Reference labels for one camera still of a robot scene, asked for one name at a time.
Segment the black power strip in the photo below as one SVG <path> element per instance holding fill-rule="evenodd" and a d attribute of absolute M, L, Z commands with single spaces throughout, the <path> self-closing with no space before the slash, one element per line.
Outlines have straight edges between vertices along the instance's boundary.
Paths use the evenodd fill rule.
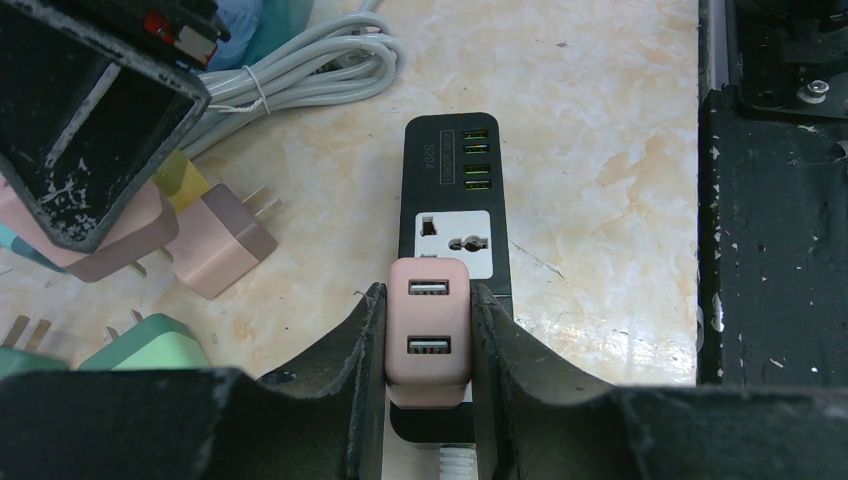
<path fill-rule="evenodd" d="M 477 365 L 475 302 L 481 290 L 513 307 L 497 120 L 487 113 L 426 115 L 405 130 L 398 259 L 452 258 L 470 279 L 472 377 L 464 400 L 450 409 L 406 410 L 390 398 L 389 422 L 414 444 L 470 444 L 482 385 Z"/>

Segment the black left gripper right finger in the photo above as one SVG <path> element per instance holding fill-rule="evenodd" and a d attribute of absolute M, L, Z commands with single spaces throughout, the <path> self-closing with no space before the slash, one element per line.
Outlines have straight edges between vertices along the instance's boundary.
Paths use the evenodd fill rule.
<path fill-rule="evenodd" d="M 843 479 L 847 393 L 820 387 L 615 386 L 470 294 L 483 479 Z"/>

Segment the yellow USB charger plug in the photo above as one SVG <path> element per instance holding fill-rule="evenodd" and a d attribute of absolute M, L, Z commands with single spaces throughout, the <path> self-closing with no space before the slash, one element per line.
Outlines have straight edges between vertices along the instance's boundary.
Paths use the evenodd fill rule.
<path fill-rule="evenodd" d="M 176 213 L 188 208 L 211 189 L 191 159 L 175 149 L 156 169 L 152 182 L 168 198 Z"/>

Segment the green plug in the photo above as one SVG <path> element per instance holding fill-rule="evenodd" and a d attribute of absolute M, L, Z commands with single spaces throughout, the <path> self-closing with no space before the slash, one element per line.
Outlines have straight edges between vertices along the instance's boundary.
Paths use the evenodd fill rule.
<path fill-rule="evenodd" d="M 80 371 L 186 370 L 211 367 L 200 341 L 185 323 L 164 313 L 146 317 L 132 310 L 134 325 L 105 327 L 108 342 L 77 367 Z"/>
<path fill-rule="evenodd" d="M 1 379 L 31 371 L 67 371 L 69 364 L 58 357 L 39 351 L 42 341 L 52 327 L 46 319 L 39 319 L 22 348 L 18 344 L 27 332 L 31 319 L 19 315 L 1 342 Z"/>

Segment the teal USB charger plug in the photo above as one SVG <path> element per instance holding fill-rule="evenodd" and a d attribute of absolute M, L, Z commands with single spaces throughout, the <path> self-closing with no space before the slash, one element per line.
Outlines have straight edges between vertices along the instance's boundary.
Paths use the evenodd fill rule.
<path fill-rule="evenodd" d="M 17 233 L 9 229 L 5 224 L 0 225 L 0 231 L 2 248 L 5 248 L 22 258 L 30 260 L 55 272 L 65 273 L 62 268 L 58 267 L 44 255 L 42 255 L 38 250 L 36 250 L 29 243 L 27 243 Z"/>

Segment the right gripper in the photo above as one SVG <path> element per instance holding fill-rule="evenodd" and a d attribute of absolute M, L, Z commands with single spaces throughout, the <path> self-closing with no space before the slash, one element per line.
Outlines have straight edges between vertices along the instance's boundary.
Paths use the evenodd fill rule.
<path fill-rule="evenodd" d="M 210 0 L 5 1 L 1 172 L 55 245 L 96 250 L 206 111 Z"/>

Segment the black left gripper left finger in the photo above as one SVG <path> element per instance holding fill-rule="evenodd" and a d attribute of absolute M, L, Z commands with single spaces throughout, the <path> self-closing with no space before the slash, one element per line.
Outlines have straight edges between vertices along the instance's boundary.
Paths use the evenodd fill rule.
<path fill-rule="evenodd" d="M 387 289 L 278 368 L 35 371 L 1 383 L 5 479 L 378 479 Z"/>

